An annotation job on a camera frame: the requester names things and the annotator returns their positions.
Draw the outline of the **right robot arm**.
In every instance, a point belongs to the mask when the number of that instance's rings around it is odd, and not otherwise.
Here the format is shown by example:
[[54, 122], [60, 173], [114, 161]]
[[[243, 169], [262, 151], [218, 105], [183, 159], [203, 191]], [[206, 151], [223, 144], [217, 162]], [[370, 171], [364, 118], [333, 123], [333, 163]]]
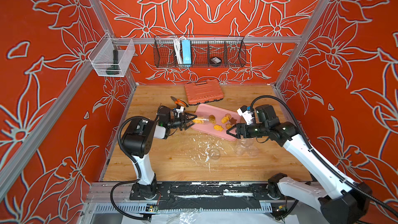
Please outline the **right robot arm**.
[[237, 113], [243, 123], [234, 126], [237, 139], [262, 138], [275, 141], [306, 167], [320, 188], [300, 183], [284, 173], [268, 179], [267, 194], [277, 200], [291, 197], [319, 211], [330, 224], [354, 224], [367, 214], [370, 201], [397, 215], [397, 211], [372, 196], [365, 183], [356, 183], [329, 162], [291, 122], [281, 123], [271, 105], [252, 109], [242, 106]]

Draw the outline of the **clear cookie jar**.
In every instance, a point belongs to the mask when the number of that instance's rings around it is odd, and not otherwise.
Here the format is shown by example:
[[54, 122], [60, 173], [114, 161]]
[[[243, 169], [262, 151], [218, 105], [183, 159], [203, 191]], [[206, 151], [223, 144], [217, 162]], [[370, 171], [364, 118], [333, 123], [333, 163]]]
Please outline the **clear cookie jar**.
[[192, 120], [193, 123], [195, 124], [209, 124], [209, 118], [208, 117], [204, 117], [204, 116], [199, 116], [197, 118], [195, 118], [194, 120]]
[[241, 156], [245, 153], [247, 147], [250, 146], [250, 142], [247, 140], [237, 140], [234, 146], [234, 151], [237, 155]]

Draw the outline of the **clear cookie jar front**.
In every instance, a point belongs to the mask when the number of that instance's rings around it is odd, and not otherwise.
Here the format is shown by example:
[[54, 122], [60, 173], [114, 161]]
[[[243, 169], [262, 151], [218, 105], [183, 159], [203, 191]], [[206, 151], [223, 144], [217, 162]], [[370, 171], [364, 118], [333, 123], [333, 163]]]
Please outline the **clear cookie jar front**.
[[209, 118], [208, 117], [204, 117], [204, 116], [199, 116], [197, 118], [195, 118], [194, 120], [192, 120], [193, 123], [195, 124], [209, 124]]

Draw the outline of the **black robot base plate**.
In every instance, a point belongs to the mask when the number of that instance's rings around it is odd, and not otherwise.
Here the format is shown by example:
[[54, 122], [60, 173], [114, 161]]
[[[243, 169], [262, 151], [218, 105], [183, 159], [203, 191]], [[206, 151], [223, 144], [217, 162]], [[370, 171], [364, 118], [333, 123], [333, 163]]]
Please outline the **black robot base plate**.
[[147, 200], [134, 185], [131, 201], [148, 201], [157, 206], [159, 213], [173, 212], [258, 212], [271, 213], [289, 207], [294, 199], [282, 196], [272, 199], [267, 183], [250, 182], [158, 182], [157, 194]]

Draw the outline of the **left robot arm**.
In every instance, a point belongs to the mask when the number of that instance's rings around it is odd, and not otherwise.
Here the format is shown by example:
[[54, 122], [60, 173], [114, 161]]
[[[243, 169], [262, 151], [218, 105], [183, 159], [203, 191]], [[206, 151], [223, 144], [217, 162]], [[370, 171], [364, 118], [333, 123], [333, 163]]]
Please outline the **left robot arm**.
[[144, 199], [151, 200], [158, 194], [157, 178], [149, 158], [153, 140], [167, 139], [172, 135], [172, 130], [186, 131], [195, 125], [195, 120], [198, 120], [198, 116], [185, 112], [182, 106], [169, 108], [161, 105], [154, 120], [133, 116], [122, 123], [117, 143], [135, 167], [133, 190]]

